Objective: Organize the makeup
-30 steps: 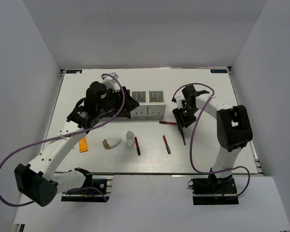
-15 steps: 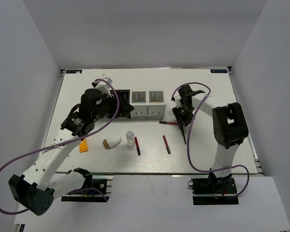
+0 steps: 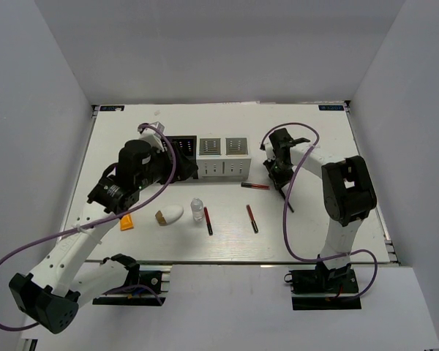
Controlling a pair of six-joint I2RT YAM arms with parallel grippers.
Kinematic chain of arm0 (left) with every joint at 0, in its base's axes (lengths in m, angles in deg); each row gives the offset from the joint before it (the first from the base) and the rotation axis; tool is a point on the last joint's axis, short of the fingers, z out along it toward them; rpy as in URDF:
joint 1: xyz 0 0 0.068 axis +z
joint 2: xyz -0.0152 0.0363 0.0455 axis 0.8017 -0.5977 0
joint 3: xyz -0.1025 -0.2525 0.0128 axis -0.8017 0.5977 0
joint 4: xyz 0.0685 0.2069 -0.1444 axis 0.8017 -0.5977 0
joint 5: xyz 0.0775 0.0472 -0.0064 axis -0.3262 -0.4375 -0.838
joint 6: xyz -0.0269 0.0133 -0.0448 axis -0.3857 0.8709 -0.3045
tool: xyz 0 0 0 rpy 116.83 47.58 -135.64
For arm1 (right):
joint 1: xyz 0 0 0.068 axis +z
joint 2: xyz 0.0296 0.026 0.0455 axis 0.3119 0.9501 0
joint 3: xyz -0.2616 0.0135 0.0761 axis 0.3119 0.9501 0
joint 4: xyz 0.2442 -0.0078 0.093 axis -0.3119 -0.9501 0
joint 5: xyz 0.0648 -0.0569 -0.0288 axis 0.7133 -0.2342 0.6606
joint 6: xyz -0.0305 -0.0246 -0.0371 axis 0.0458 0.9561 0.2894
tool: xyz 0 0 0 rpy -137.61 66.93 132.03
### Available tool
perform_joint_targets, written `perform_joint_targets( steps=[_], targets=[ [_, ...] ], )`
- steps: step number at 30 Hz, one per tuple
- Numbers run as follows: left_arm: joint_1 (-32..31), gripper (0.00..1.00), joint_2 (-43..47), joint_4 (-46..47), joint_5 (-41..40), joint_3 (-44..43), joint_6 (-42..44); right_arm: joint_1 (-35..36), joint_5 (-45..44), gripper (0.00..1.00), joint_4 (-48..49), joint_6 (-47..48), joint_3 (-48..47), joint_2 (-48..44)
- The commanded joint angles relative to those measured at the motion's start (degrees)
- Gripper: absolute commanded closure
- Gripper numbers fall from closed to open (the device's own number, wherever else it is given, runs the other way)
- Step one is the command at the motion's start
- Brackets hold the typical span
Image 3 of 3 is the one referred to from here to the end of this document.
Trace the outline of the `small clear bottle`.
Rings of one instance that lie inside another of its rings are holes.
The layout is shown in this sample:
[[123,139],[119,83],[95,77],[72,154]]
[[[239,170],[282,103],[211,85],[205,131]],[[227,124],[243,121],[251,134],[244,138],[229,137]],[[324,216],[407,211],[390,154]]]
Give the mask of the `small clear bottle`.
[[190,208],[192,211],[192,218],[196,222],[201,222],[204,218],[204,204],[199,198],[193,198],[190,203]]

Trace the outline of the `red lip gloss black cap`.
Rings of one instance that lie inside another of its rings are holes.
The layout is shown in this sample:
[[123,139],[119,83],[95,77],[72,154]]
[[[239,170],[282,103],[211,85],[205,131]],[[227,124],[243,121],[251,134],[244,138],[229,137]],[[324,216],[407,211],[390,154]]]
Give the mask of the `red lip gloss black cap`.
[[203,208],[203,212],[204,212],[204,216],[205,216],[205,220],[206,220],[206,227],[207,227],[207,230],[208,230],[208,234],[210,236],[213,236],[213,234],[214,234],[213,233],[213,228],[212,228],[212,225],[211,225],[211,219],[210,219],[209,211],[208,211],[207,207]]

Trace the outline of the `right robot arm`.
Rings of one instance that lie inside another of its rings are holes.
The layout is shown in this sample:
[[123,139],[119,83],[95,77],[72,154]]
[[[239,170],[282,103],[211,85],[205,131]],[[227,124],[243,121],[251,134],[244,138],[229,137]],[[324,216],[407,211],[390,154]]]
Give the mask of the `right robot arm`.
[[260,143],[263,163],[274,188],[287,203],[298,171],[305,169],[321,180],[329,227],[323,248],[313,260],[315,281],[331,292],[350,270],[351,250],[362,222],[376,207],[377,198],[363,157],[344,157],[318,146],[318,141],[295,139],[284,125],[268,132]]

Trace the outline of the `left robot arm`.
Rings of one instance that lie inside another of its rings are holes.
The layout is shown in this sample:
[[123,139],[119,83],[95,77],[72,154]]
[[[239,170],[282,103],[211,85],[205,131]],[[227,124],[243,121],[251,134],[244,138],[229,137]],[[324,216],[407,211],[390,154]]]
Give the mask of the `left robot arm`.
[[103,293],[131,292],[140,283],[140,266],[124,254],[104,259],[96,270],[80,267],[102,238],[133,207],[140,192],[155,183],[185,181],[198,171],[176,141],[157,148],[129,140],[117,162],[102,173],[76,219],[74,235],[61,239],[27,275],[15,274],[9,287],[18,308],[53,334],[74,320],[80,307]]

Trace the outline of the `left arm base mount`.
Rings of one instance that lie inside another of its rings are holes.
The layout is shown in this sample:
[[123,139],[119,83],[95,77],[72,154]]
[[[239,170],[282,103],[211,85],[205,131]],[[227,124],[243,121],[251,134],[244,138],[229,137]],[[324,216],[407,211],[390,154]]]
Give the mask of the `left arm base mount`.
[[138,279],[126,283],[115,293],[101,295],[92,301],[95,306],[156,306],[161,307],[170,286],[171,266],[142,265]]

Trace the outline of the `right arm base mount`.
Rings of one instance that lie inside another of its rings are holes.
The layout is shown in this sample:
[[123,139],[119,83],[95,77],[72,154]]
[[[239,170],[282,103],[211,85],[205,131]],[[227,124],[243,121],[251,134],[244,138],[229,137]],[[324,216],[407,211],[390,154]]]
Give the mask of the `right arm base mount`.
[[290,286],[294,311],[360,310],[360,297],[356,274],[349,274],[329,286],[318,281],[316,270],[292,270],[285,274],[284,282]]

